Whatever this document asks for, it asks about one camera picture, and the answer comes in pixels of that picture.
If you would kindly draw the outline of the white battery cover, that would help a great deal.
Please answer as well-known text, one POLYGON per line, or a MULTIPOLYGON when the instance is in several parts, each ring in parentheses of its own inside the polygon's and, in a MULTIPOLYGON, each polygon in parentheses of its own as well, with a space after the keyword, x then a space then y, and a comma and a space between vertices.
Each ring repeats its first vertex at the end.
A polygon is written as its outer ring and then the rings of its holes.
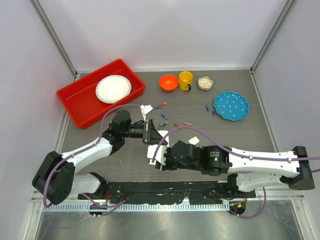
POLYGON ((189 139, 188 142, 190 144, 197 145, 200 142, 200 140, 196 136, 194 136, 191 139, 189 139))

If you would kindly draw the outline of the white remote control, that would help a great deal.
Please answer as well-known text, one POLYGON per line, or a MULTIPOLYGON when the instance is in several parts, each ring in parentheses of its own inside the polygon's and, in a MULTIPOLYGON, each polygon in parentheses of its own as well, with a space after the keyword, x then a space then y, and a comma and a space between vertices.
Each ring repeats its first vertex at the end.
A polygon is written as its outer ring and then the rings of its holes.
POLYGON ((165 138, 165 141, 167 143, 165 145, 161 145, 159 147, 158 151, 156 151, 156 149, 158 147, 157 144, 153 144, 153 145, 149 145, 148 146, 147 155, 146 156, 151 162, 153 160, 153 157, 154 157, 155 153, 156 153, 155 160, 154 160, 155 162, 156 161, 160 162, 160 161, 165 159, 164 154, 165 154, 165 152, 167 150, 167 147, 169 146, 169 137, 168 136, 165 138))

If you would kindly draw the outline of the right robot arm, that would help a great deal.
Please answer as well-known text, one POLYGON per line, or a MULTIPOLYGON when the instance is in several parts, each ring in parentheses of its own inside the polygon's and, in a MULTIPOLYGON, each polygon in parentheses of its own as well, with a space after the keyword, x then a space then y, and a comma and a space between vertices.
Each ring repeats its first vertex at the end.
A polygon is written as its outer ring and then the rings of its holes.
POLYGON ((203 175, 227 175, 226 193, 233 198, 258 188, 287 185, 307 191, 315 183, 304 146, 285 152, 254 152, 216 145, 197 147, 178 141, 172 147, 151 145, 149 163, 162 171, 199 171, 203 175))

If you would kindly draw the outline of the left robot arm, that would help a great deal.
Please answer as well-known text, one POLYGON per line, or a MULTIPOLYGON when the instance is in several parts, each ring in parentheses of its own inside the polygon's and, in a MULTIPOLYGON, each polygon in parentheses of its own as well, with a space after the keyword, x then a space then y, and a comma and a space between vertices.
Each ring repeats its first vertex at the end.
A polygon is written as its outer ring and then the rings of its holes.
POLYGON ((46 207, 58 205, 71 195, 100 200, 106 196, 107 181, 95 172, 77 173, 91 163, 108 157, 125 144, 126 138, 141 139, 144 144, 167 147, 152 119, 133 123, 127 110, 119 110, 107 130, 94 141, 70 152, 49 152, 32 180, 32 186, 44 197, 46 207))

